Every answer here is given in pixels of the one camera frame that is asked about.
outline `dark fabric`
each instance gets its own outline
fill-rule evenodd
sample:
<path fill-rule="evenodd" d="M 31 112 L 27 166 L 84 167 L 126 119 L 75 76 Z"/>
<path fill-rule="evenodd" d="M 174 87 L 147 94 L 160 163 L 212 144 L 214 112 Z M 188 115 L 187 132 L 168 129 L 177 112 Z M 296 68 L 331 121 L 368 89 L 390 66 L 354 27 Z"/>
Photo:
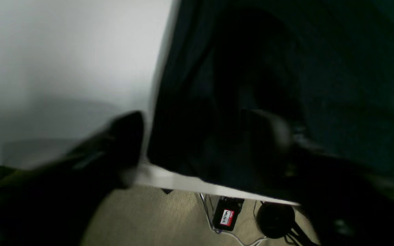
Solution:
<path fill-rule="evenodd" d="M 183 1 L 158 94 L 149 159 L 208 182 L 263 190 L 244 151 L 249 145 L 213 134 L 226 113 L 215 98 L 218 39 L 213 33 L 230 4 L 274 14 L 303 47 L 304 53 L 291 56 L 304 64 L 288 93 L 300 104 L 301 117 L 294 121 L 304 123 L 328 152 L 394 175 L 394 1 L 387 0 Z M 250 49 L 238 46 L 233 56 L 244 48 Z M 242 107 L 261 107 L 251 101 Z M 281 189 L 268 192 L 289 197 Z"/>

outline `round black object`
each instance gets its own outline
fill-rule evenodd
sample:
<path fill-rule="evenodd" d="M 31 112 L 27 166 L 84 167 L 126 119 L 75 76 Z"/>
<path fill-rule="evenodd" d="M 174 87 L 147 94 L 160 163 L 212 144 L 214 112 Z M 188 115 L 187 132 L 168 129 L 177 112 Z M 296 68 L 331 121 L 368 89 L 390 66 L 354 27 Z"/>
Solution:
<path fill-rule="evenodd" d="M 266 202 L 259 208 L 256 221 L 266 237 L 281 238 L 294 226 L 294 209 L 289 205 Z"/>

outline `sticker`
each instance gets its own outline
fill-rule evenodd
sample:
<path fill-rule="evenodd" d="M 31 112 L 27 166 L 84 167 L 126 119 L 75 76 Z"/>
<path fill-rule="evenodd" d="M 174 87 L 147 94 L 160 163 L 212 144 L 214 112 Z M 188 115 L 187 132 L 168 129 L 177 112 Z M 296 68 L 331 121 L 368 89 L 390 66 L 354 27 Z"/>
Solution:
<path fill-rule="evenodd" d="M 225 226 L 230 226 L 232 223 L 232 218 L 233 218 L 233 211 L 232 210 L 224 210 L 223 215 L 222 215 L 222 221 L 220 224 L 223 224 Z"/>

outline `beige carpet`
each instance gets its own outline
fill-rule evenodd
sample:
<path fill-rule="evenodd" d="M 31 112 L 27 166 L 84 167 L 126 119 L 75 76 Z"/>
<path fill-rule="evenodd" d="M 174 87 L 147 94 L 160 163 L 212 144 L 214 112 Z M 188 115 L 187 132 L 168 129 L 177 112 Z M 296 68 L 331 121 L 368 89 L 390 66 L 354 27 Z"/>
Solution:
<path fill-rule="evenodd" d="M 263 235 L 253 217 L 255 202 L 246 200 L 233 231 L 245 244 Z M 311 240 L 317 238 L 308 220 L 296 220 Z M 135 186 L 115 190 L 106 198 L 82 241 L 83 246 L 239 246 L 231 236 L 209 229 L 205 209 L 196 193 Z M 265 240 L 260 246 L 285 246 L 283 238 Z"/>

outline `small black device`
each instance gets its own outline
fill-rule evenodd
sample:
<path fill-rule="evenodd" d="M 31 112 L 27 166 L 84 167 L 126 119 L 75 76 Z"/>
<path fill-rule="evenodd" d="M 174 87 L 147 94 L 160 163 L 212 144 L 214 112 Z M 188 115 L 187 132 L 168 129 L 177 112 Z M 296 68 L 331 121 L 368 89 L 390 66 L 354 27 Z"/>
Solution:
<path fill-rule="evenodd" d="M 244 199 L 220 196 L 215 206 L 212 224 L 215 229 L 232 231 Z"/>

